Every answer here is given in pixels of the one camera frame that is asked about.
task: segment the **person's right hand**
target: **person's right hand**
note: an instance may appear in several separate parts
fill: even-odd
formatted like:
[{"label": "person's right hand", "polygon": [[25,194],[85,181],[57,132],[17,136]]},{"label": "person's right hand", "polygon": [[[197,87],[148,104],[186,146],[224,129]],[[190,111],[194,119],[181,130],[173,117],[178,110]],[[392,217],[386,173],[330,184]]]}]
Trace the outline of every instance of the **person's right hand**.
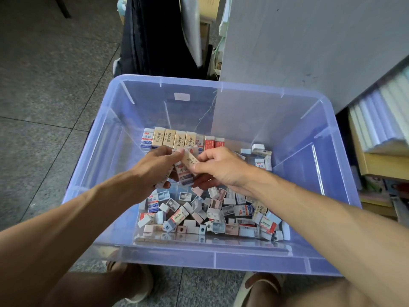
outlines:
[{"label": "person's right hand", "polygon": [[224,146],[205,150],[197,159],[200,162],[191,166],[191,170],[202,175],[198,176],[192,187],[207,190],[224,184],[242,195],[253,196],[247,189],[248,181],[255,170],[257,175],[261,169],[249,165]]}]

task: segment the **hand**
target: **hand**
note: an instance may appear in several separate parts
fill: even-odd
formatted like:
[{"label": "hand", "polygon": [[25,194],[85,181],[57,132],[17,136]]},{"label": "hand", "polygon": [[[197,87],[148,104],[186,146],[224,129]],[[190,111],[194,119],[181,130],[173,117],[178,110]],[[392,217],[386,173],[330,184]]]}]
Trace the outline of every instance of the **hand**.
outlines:
[{"label": "hand", "polygon": [[242,195],[253,196],[247,184],[249,179],[260,174],[259,170],[262,169],[249,165],[224,146],[205,150],[197,159],[201,162],[191,168],[194,173],[202,175],[195,180],[192,187],[207,190],[224,184]]},{"label": "hand", "polygon": [[[129,172],[140,177],[139,194],[143,199],[147,198],[154,190],[155,185],[162,181],[174,164],[181,161],[184,155],[184,149],[177,149],[172,153],[168,146],[161,147],[147,153]],[[177,174],[172,171],[170,178],[177,181]],[[171,184],[166,181],[163,188],[169,188]]]}]

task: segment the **black chair leg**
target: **black chair leg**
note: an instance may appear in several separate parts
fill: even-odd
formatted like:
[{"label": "black chair leg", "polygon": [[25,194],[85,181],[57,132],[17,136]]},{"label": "black chair leg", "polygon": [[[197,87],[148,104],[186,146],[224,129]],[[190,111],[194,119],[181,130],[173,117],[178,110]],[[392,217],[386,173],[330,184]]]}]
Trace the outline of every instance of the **black chair leg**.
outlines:
[{"label": "black chair leg", "polygon": [[71,15],[69,14],[67,7],[65,6],[64,0],[55,0],[57,2],[58,7],[60,8],[61,13],[63,13],[65,18],[71,18]]}]

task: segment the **person's left arm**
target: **person's left arm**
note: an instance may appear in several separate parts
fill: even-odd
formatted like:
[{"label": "person's left arm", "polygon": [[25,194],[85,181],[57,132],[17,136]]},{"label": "person's left arm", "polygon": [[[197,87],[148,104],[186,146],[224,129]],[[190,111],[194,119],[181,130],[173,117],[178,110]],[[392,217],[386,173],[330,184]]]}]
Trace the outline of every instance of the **person's left arm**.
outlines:
[{"label": "person's left arm", "polygon": [[0,300],[36,305],[94,240],[155,189],[183,151],[163,146],[56,209],[0,232]]}]

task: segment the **floor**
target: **floor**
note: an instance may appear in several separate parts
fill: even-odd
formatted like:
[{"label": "floor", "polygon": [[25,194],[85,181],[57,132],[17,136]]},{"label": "floor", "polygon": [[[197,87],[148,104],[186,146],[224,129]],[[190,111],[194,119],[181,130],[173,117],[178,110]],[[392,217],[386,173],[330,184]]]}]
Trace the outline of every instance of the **floor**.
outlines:
[{"label": "floor", "polygon": [[[65,1],[70,20],[54,0],[0,0],[0,230],[60,205],[119,57],[117,0]],[[215,24],[212,41],[217,40]],[[80,259],[72,270],[104,266]],[[153,270],[154,292],[140,306],[232,305],[244,275]],[[292,275],[284,292],[326,280]]]}]

